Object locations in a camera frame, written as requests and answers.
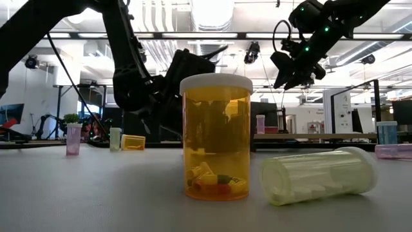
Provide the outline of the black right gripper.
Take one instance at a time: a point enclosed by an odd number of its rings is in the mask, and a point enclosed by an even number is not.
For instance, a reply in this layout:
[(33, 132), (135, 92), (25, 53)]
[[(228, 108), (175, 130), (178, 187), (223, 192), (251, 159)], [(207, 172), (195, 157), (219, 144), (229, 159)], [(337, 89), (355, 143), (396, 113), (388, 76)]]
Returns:
[(326, 71), (318, 63), (320, 59), (318, 54), (307, 51), (305, 48), (295, 58), (280, 51), (274, 52), (270, 56), (270, 60), (279, 70), (274, 88), (278, 89), (284, 85), (284, 90), (289, 90), (299, 85), (313, 85), (312, 74), (314, 74), (315, 79), (323, 79)]

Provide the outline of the green medicine bottle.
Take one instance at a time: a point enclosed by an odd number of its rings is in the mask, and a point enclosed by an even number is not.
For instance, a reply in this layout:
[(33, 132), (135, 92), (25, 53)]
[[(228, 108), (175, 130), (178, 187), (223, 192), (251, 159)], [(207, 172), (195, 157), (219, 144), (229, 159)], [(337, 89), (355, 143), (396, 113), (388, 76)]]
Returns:
[(109, 129), (109, 149), (110, 151), (120, 151), (120, 143), (121, 143), (121, 128), (110, 128)]
[(275, 206), (371, 191), (379, 178), (376, 158), (356, 147), (265, 159), (263, 193)]

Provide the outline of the blue medicine bottle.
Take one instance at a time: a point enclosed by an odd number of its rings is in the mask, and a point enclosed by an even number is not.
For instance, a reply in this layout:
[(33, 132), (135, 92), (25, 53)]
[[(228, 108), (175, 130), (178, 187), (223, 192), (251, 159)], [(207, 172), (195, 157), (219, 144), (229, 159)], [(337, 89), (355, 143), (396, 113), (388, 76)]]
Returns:
[(379, 144), (397, 144), (397, 122), (380, 121), (376, 123)]

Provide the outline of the large orange medicine bottle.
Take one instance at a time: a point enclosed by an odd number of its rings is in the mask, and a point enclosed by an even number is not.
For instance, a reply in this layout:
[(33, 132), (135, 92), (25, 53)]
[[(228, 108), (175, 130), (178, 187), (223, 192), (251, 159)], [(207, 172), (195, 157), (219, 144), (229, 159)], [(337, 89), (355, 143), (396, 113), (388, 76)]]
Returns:
[(206, 73), (180, 83), (185, 194), (227, 201), (248, 196), (252, 81)]

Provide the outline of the wooden shelf board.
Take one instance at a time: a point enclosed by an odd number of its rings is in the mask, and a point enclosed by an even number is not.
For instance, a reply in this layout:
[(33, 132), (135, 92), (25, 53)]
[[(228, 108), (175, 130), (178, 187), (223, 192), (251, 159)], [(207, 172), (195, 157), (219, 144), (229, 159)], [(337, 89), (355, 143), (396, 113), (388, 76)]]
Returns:
[(377, 139), (376, 133), (338, 133), (338, 134), (288, 134), (268, 133), (255, 134), (254, 139)]

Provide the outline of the white column with signs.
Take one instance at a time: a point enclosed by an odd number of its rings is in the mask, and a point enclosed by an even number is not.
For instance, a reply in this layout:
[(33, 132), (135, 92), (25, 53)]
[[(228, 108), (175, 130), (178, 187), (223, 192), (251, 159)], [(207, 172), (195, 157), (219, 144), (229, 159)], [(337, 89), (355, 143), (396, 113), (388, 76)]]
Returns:
[[(331, 104), (331, 96), (341, 91), (343, 91), (342, 88), (323, 91), (324, 131), (327, 134), (353, 132), (350, 92), (336, 95), (334, 97), (334, 105), (332, 106)], [(335, 112), (335, 131), (332, 131), (332, 109)]]

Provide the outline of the narrow black monitor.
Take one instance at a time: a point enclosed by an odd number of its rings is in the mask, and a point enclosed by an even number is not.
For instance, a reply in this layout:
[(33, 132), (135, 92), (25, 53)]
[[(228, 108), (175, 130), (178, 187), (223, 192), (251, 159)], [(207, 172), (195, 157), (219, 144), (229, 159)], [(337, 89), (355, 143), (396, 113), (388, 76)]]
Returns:
[(353, 132), (363, 133), (362, 123), (361, 123), (358, 109), (353, 109), (351, 111), (351, 120), (352, 120)]

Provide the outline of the wide black monitor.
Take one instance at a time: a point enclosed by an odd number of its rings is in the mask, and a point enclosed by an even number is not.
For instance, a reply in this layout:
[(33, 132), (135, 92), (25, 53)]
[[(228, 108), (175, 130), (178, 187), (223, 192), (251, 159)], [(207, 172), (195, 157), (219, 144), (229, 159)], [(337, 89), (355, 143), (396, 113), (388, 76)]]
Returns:
[(392, 107), (398, 125), (412, 125), (412, 100), (393, 101)]

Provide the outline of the grey table mat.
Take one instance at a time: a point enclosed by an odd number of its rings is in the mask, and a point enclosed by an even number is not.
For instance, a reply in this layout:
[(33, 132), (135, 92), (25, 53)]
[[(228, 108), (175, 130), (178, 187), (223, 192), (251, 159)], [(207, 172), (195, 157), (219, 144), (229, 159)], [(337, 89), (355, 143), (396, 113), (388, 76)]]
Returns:
[(2, 232), (412, 232), (412, 161), (380, 160), (379, 182), (364, 195), (276, 207), (251, 156), (250, 193), (230, 202), (183, 192), (179, 149), (110, 152), (81, 147), (0, 150)]

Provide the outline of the black metal table frame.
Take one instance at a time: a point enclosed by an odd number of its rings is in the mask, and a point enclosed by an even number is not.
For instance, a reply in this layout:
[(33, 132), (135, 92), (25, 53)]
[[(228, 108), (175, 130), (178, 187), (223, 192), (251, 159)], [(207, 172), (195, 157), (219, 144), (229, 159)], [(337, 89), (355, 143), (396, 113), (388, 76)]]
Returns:
[[(65, 146), (65, 141), (58, 140), (48, 140), (48, 141), (30, 141), (27, 143), (17, 143), (17, 142), (0, 142), (0, 150), (18, 150), (18, 149), (28, 149), (28, 148), (43, 148), (52, 146)], [(254, 149), (337, 149), (342, 147), (357, 147), (364, 149), (366, 151), (375, 151), (376, 144), (372, 143), (329, 143), (329, 144), (319, 144), (319, 143), (303, 143), (303, 142), (287, 142), (287, 143), (273, 143), (273, 142), (255, 142)], [(166, 142), (166, 143), (155, 143), (150, 142), (145, 145), (146, 148), (183, 148), (182, 143)]]

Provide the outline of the black partition wall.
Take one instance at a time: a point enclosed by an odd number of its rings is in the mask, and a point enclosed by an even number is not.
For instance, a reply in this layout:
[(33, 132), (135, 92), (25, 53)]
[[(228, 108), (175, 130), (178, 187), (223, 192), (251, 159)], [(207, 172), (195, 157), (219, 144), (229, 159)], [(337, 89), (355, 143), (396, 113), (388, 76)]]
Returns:
[(111, 119), (112, 127), (123, 129), (124, 134), (143, 136), (147, 142), (181, 141), (179, 135), (161, 128), (159, 123), (120, 108), (104, 108), (103, 118)]

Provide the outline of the white rectangular ceiling duct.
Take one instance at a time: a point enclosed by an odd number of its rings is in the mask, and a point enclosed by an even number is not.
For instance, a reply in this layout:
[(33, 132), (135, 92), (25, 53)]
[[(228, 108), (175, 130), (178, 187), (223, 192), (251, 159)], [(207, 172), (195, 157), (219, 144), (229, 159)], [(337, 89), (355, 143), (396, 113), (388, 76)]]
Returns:
[(87, 41), (82, 57), (81, 81), (112, 85), (114, 71), (115, 65), (108, 43)]

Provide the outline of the black shelf end frame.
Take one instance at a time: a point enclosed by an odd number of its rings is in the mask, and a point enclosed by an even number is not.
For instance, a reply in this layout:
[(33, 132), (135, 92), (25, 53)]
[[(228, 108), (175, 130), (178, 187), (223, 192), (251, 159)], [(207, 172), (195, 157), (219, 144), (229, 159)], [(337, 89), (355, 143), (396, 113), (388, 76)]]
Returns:
[(373, 83), (373, 92), (375, 94), (375, 102), (374, 102), (374, 106), (375, 106), (375, 120), (377, 122), (380, 122), (382, 120), (381, 117), (381, 104), (380, 104), (380, 86), (379, 86), (379, 80), (378, 79), (373, 79), (370, 81), (365, 81), (362, 82), (358, 85), (355, 86), (348, 86), (346, 87), (344, 90), (340, 91), (340, 92), (336, 92), (335, 94), (330, 95), (330, 106), (331, 106), (331, 118), (332, 118), (332, 134), (334, 136), (336, 136), (336, 138), (333, 138), (334, 140), (344, 140), (344, 139), (371, 139), (371, 140), (379, 140), (379, 136), (375, 133), (369, 133), (369, 134), (356, 134), (356, 133), (349, 133), (349, 134), (340, 134), (336, 132), (336, 123), (335, 123), (335, 96), (336, 95), (340, 95), (344, 92), (348, 92), (350, 90), (359, 88), (361, 86), (366, 86), (369, 83)]

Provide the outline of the silver round ceiling duct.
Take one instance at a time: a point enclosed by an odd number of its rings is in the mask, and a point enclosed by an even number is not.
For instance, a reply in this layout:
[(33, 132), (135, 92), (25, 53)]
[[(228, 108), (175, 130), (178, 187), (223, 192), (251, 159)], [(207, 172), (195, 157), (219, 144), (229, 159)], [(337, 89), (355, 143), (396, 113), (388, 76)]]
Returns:
[[(195, 32), (228, 32), (234, 12), (234, 0), (190, 0), (192, 30)], [(223, 41), (194, 42), (197, 55), (212, 53), (224, 47)], [(214, 64), (222, 63), (223, 53), (210, 59)]]

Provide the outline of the dark wall screen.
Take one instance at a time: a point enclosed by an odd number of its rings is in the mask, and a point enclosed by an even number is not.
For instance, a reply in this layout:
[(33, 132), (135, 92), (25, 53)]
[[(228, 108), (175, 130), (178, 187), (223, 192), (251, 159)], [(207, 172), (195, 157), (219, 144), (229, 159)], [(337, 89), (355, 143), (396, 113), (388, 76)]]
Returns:
[(0, 125), (7, 122), (21, 123), (23, 116), (24, 104), (7, 104), (0, 106)]

